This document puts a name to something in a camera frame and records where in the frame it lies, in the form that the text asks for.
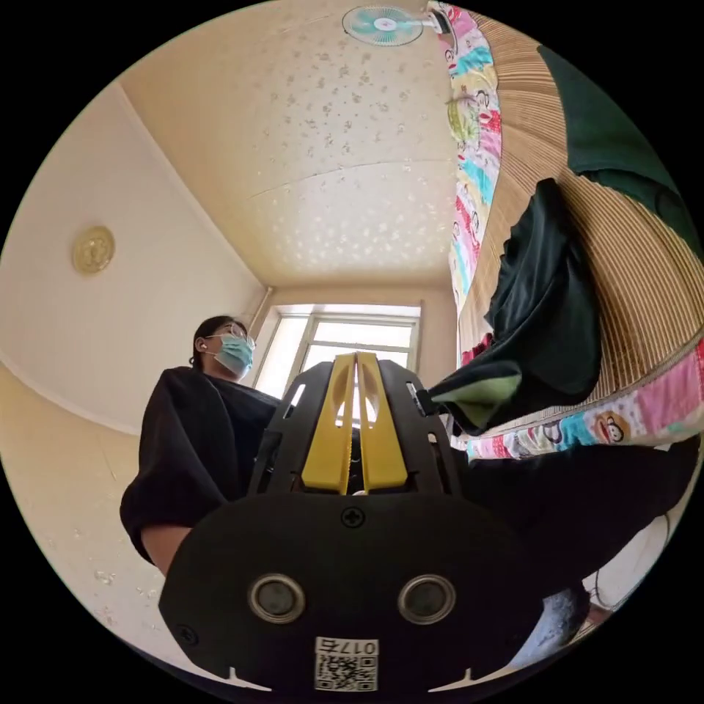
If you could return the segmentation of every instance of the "colorful bedsheet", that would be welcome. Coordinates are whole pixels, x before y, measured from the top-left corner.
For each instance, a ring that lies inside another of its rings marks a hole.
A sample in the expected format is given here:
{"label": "colorful bedsheet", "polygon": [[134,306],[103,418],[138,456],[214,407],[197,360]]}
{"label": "colorful bedsheet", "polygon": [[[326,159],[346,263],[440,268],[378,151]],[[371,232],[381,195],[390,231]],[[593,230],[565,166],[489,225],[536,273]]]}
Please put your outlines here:
{"label": "colorful bedsheet", "polygon": [[704,432],[704,337],[667,372],[577,413],[470,439],[477,458],[526,458],[575,445],[658,446]]}
{"label": "colorful bedsheet", "polygon": [[440,35],[453,100],[450,129],[458,140],[458,182],[452,228],[450,271],[458,317],[477,269],[486,222],[501,162],[501,113],[494,59],[484,35],[466,10],[444,2],[441,12],[452,34]]}

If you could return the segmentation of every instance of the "bamboo mat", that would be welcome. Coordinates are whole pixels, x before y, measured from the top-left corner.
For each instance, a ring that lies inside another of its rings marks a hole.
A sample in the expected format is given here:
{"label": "bamboo mat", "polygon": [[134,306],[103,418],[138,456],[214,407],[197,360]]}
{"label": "bamboo mat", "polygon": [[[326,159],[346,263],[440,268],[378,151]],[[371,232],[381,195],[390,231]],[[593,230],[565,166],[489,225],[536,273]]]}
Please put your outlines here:
{"label": "bamboo mat", "polygon": [[[477,272],[459,316],[462,350],[474,347],[489,330],[483,316],[496,288],[504,242],[528,206],[535,184],[552,177],[584,237],[601,302],[601,377],[584,403],[604,399],[665,368],[686,343],[701,335],[704,266],[644,206],[567,168],[562,105],[536,51],[538,44],[515,29],[472,14],[494,56],[503,144]],[[550,408],[502,428],[564,410]]]}

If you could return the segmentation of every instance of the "bed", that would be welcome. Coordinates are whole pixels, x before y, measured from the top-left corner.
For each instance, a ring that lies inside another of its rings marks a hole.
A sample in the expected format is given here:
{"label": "bed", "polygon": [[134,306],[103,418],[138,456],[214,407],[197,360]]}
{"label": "bed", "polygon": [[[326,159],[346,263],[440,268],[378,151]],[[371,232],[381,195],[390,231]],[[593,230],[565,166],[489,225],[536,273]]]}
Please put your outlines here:
{"label": "bed", "polygon": [[[452,5],[429,7],[452,24],[440,41],[453,93],[474,99],[449,111],[459,142],[450,253],[459,351],[490,331],[483,316],[504,242],[545,178],[558,182],[583,233],[601,304],[603,359],[591,396],[461,439],[461,446],[475,457],[523,458],[576,444],[659,446],[702,432],[704,266],[643,205],[569,170],[562,104],[535,41]],[[488,59],[484,53],[468,63],[484,45]],[[477,124],[466,115],[461,124],[462,109],[476,111],[478,100],[484,118]],[[492,135],[486,148],[483,136],[496,126],[498,141]],[[500,161],[491,153],[497,144]]]}

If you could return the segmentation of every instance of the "round ceiling light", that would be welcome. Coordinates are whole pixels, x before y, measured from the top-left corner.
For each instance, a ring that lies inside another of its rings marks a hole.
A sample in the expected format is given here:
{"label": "round ceiling light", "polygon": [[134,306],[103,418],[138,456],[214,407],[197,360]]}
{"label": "round ceiling light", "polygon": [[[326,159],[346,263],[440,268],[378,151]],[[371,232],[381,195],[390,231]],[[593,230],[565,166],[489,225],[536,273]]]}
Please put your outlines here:
{"label": "round ceiling light", "polygon": [[73,243],[73,265],[82,274],[97,274],[115,254],[115,239],[107,227],[90,227]]}

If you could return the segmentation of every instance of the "blue surgical mask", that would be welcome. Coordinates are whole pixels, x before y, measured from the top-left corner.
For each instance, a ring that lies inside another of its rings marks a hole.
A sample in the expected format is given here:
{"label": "blue surgical mask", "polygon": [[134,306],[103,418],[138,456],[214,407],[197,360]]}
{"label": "blue surgical mask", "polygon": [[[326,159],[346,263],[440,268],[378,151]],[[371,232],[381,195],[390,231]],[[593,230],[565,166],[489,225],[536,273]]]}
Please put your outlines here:
{"label": "blue surgical mask", "polygon": [[253,345],[249,340],[235,335],[225,334],[220,338],[222,348],[215,355],[215,359],[239,378],[244,377],[252,368]]}

